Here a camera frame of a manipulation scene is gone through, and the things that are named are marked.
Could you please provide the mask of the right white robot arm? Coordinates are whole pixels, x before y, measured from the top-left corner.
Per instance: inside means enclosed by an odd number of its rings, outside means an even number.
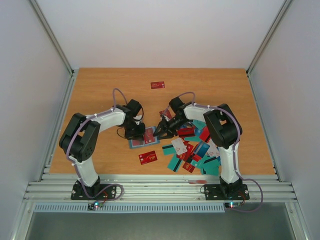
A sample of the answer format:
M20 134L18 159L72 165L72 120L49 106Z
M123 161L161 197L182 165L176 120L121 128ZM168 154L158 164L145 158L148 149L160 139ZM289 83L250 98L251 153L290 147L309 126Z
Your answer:
M183 103L179 97L169 102L175 116L166 120L163 116L156 127L155 137L171 139L178 129L189 121L205 122L208 140L212 140L220 152L221 173L219 184L205 184L203 193L207 201L246 200L248 189L238 172L238 147L242 128L230 107L204 106L193 102Z

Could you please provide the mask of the white card floral print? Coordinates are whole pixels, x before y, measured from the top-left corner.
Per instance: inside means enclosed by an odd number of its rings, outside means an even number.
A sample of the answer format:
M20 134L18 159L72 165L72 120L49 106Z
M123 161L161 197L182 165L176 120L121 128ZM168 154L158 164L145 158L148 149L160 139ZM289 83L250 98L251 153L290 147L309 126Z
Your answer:
M187 147L185 146L183 140L180 137L172 140L171 144L177 155L182 155L188 152Z

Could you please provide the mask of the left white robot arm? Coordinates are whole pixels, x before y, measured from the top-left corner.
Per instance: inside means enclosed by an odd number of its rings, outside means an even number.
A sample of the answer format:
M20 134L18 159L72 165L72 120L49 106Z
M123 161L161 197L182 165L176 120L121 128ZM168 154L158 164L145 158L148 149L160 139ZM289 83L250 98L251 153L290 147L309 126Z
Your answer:
M116 200L124 193L120 184L101 183L92 155L99 134L113 127L123 128L124 138L128 141L143 139L146 126L142 119L137 118L142 112L142 105L132 99L126 105L116 105L101 113L75 113L72 116L58 144L77 174L71 191L72 200L94 200L98 203L103 200Z

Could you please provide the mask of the teal card holder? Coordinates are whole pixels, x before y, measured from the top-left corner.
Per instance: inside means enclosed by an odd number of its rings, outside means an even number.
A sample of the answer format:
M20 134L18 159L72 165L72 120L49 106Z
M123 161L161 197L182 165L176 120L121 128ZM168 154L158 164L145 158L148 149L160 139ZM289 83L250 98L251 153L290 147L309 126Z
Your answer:
M142 147L148 147L160 143L160 140L157 136L154 136L156 127L150 126L145 129L145 133L141 139L129 140L129 148L137 149Z

